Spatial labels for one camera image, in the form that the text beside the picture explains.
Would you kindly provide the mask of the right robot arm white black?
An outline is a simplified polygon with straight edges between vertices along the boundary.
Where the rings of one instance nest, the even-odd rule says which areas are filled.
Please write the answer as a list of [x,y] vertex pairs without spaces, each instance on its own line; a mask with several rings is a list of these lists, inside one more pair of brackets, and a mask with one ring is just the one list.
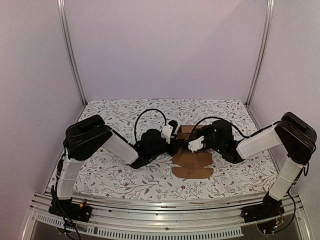
[[268,191],[270,199],[259,206],[262,218],[269,218],[278,210],[278,203],[298,180],[316,150],[316,131],[292,112],[257,132],[235,140],[232,123],[215,118],[214,122],[196,131],[200,149],[212,149],[232,164],[241,163],[254,155],[283,146],[287,159],[274,184]]

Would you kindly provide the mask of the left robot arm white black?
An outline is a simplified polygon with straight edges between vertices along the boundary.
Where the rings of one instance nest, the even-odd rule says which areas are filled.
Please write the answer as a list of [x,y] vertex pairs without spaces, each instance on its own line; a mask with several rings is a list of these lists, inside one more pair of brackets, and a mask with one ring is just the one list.
[[51,188],[58,200],[55,209],[63,216],[74,213],[73,187],[83,162],[103,148],[133,169],[148,165],[163,153],[174,156],[179,147],[174,139],[178,127],[175,120],[165,123],[162,130],[148,129],[135,144],[129,143],[116,130],[105,124],[98,114],[67,128],[63,154],[56,168],[56,182]]

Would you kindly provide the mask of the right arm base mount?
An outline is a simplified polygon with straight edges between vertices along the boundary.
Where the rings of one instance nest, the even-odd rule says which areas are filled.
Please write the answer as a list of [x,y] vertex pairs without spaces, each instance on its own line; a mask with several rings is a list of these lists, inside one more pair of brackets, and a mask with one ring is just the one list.
[[241,208],[240,217],[245,223],[256,222],[283,215],[285,213],[281,200],[275,200],[267,193],[262,203]]

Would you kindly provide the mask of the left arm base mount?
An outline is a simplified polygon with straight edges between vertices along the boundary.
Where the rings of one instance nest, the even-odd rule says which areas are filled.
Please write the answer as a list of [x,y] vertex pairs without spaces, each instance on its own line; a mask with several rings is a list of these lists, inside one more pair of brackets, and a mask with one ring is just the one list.
[[88,223],[92,210],[92,207],[87,204],[87,199],[74,203],[72,198],[60,200],[53,196],[48,212],[59,217]]

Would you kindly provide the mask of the brown cardboard box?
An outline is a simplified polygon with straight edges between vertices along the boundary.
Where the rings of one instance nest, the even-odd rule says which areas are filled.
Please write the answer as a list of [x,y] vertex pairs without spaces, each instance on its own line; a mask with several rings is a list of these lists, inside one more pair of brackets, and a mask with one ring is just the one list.
[[179,150],[172,157],[172,173],[181,179],[207,179],[214,173],[213,154],[199,150],[192,153],[184,149]]

